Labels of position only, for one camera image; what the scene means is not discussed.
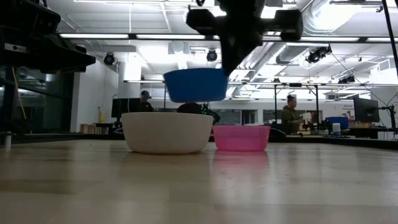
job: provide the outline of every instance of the cap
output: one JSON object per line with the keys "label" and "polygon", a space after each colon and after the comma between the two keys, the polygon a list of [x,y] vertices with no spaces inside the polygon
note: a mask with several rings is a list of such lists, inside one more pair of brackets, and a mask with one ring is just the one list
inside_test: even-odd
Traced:
{"label": "cap", "polygon": [[144,97],[146,97],[146,98],[150,98],[150,94],[149,94],[149,92],[148,91],[146,91],[146,90],[144,90],[144,91],[142,91],[141,92],[141,96],[144,96]]}

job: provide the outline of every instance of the bottle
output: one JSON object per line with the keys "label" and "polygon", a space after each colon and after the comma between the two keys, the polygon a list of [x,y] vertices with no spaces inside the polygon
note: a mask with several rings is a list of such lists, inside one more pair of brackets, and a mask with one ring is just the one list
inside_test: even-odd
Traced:
{"label": "bottle", "polygon": [[340,123],[333,123],[332,124],[332,134],[333,135],[341,135]]}

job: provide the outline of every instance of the plastic bowl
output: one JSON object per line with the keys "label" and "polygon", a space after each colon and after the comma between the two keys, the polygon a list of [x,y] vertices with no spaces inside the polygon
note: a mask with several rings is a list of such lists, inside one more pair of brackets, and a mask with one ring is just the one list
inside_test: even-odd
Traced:
{"label": "plastic bowl", "polygon": [[125,113],[123,132],[129,148],[145,154],[189,154],[208,143],[213,117],[186,113]]}
{"label": "plastic bowl", "polygon": [[164,74],[170,99],[176,103],[225,99],[228,77],[223,69],[190,68]]}
{"label": "plastic bowl", "polygon": [[268,144],[270,126],[214,126],[218,150],[264,151]]}

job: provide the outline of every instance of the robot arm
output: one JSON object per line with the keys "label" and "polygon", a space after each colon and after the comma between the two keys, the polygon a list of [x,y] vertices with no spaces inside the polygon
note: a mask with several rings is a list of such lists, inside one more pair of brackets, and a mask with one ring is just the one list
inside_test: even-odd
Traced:
{"label": "robot arm", "polygon": [[[302,16],[299,10],[279,10],[274,19],[261,19],[266,0],[218,0],[226,16],[215,17],[207,9],[192,9],[187,25],[201,35],[218,35],[226,76],[257,46],[263,44],[265,31],[279,31],[282,40],[299,40],[302,35]],[[201,6],[204,0],[197,0]]]}

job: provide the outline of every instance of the man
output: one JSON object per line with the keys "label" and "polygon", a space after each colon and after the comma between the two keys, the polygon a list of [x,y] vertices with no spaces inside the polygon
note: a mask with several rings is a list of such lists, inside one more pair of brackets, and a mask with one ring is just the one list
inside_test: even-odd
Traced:
{"label": "man", "polygon": [[150,99],[149,92],[144,90],[141,92],[141,106],[140,106],[140,112],[153,112],[152,105],[148,102],[148,99]]}

